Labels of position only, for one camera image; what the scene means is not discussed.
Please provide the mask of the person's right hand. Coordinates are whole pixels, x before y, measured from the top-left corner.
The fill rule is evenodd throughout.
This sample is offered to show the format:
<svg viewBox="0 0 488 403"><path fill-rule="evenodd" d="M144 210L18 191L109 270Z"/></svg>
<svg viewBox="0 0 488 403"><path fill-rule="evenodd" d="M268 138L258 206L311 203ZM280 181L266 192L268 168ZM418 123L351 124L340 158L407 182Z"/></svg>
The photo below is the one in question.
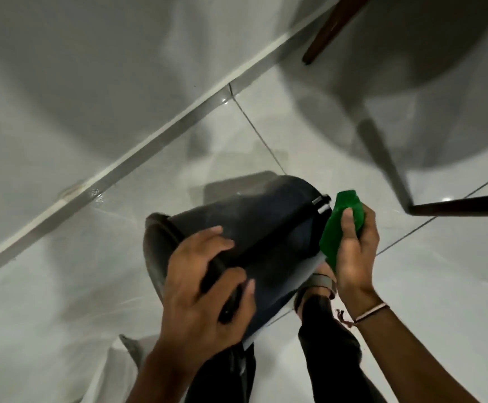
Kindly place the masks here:
<svg viewBox="0 0 488 403"><path fill-rule="evenodd" d="M354 322L379 304L382 299L377 295L372 273L379 245L379 233L375 222L375 212L363 204L365 221L361 236L356 245L337 254L336 280L337 291L349 316Z"/></svg>

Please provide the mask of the person's left hand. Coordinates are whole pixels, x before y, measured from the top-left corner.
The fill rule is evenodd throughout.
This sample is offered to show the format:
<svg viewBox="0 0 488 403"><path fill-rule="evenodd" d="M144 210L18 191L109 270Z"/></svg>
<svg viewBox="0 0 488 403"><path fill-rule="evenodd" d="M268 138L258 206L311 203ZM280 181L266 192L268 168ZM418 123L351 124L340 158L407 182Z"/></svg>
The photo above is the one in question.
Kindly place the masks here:
<svg viewBox="0 0 488 403"><path fill-rule="evenodd" d="M191 291L186 288L191 268L185 261L185 243L186 239L169 259L159 343L190 371L197 371L208 359L239 343L251 321L233 324L231 319L222 324L218 316L214 322L191 300Z"/></svg>

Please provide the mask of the green cleaning cloth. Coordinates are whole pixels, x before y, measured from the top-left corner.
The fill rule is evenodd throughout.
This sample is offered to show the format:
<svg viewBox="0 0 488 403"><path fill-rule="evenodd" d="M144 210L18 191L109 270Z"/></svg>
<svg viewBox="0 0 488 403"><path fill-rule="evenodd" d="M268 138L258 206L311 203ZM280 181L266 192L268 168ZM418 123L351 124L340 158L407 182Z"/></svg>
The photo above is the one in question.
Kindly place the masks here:
<svg viewBox="0 0 488 403"><path fill-rule="evenodd" d="M337 193L332 213L319 242L320 251L326 257L326 263L334 274L336 274L337 254L343 237L341 218L344 210L348 208L352 209L357 237L361 236L365 211L358 194L352 189Z"/></svg>

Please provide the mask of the dark grey trash bin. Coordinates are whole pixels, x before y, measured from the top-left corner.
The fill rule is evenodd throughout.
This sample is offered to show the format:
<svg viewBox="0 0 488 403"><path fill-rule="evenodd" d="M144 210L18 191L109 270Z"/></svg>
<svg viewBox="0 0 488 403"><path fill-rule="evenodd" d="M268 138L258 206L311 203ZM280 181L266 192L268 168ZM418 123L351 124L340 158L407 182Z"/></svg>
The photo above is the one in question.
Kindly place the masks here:
<svg viewBox="0 0 488 403"><path fill-rule="evenodd" d="M332 213L331 197L299 177L263 171L205 186L204 201L178 214L146 218L146 269L163 300L173 251L196 232L222 226L235 245L210 262L200 289L207 292L233 267L255 280L256 313L243 338L247 348L324 261L319 241Z"/></svg>

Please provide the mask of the person's left forearm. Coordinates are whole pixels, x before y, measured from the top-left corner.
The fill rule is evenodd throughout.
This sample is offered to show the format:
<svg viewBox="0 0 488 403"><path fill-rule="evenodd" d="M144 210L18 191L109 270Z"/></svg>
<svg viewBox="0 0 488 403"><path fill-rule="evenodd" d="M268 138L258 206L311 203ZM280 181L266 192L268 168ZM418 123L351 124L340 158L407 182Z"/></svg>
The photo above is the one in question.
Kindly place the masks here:
<svg viewBox="0 0 488 403"><path fill-rule="evenodd" d="M141 367L125 403L247 403L246 377L231 366L227 352L197 371L157 344Z"/></svg>

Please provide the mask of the person's right forearm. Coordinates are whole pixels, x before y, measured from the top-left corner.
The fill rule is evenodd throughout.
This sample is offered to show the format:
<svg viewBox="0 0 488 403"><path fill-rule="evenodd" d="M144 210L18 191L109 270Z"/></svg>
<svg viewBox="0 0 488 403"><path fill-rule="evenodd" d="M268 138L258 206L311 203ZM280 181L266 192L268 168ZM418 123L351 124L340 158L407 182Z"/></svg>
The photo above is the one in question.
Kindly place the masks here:
<svg viewBox="0 0 488 403"><path fill-rule="evenodd" d="M387 304L355 322L399 403L480 403Z"/></svg>

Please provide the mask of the grey sandal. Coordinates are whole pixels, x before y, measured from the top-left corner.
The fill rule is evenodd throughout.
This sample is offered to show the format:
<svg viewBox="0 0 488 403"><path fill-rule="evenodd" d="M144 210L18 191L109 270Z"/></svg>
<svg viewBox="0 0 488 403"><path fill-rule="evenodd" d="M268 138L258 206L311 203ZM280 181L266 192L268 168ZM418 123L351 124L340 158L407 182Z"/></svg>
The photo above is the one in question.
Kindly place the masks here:
<svg viewBox="0 0 488 403"><path fill-rule="evenodd" d="M326 261L322 262L296 291L294 311L299 316L306 300L314 295L327 297L329 300L337 296L335 274Z"/></svg>

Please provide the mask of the dark wooden furniture leg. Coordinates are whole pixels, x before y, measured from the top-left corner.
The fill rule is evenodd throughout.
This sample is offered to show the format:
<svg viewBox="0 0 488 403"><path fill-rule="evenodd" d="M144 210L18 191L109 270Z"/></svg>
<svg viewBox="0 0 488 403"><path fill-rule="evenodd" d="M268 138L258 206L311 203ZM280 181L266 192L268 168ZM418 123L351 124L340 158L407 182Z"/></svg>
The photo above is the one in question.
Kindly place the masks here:
<svg viewBox="0 0 488 403"><path fill-rule="evenodd" d="M311 65L369 0L339 0L304 53L302 62Z"/></svg>
<svg viewBox="0 0 488 403"><path fill-rule="evenodd" d="M408 214L430 217L488 217L488 196L413 205L408 208Z"/></svg>

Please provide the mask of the person's black trousers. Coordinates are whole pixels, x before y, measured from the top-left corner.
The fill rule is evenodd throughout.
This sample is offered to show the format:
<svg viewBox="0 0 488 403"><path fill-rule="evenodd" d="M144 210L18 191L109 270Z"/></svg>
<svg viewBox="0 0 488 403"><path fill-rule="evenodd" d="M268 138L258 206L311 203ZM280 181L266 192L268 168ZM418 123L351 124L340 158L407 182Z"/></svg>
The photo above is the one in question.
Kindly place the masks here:
<svg viewBox="0 0 488 403"><path fill-rule="evenodd" d="M303 304L299 342L315 403L387 403L361 369L361 346L333 315L328 297L311 295ZM241 356L241 372L223 351L195 375L185 403L248 403L256 373L254 345Z"/></svg>

